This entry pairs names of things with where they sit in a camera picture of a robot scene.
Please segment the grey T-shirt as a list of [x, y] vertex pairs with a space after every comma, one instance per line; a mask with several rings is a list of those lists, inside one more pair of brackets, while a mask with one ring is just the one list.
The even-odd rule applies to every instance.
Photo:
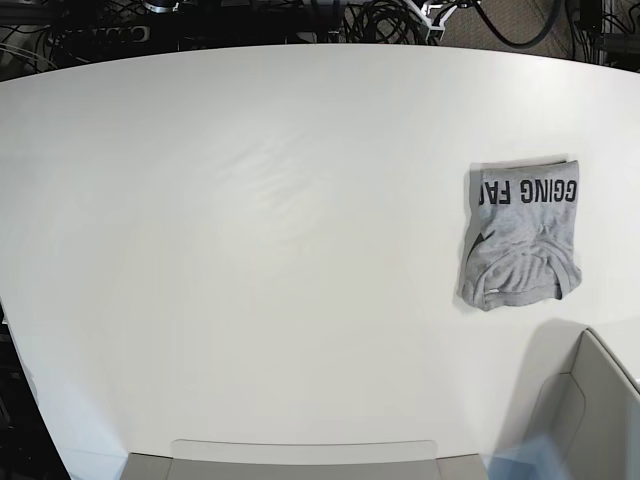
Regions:
[[581, 285], [574, 257], [577, 161], [484, 168], [459, 294], [482, 311], [562, 300]]

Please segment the grey bin right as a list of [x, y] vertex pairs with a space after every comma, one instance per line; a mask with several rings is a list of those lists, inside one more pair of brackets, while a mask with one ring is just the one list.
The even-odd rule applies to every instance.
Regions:
[[594, 331], [541, 389], [528, 440], [536, 479], [639, 477], [639, 385]]

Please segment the blue translucent object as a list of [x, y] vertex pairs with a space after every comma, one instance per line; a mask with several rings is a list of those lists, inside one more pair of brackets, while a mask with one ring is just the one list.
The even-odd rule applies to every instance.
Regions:
[[548, 434], [535, 434], [515, 447], [483, 458], [491, 480], [565, 479], [560, 450]]

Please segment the black power strip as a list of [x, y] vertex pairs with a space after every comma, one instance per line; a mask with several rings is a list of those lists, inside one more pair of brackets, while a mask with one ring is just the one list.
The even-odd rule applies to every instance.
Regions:
[[151, 38], [148, 25], [100, 27], [89, 29], [64, 30], [62, 36], [69, 39], [81, 39], [95, 44], [137, 44]]

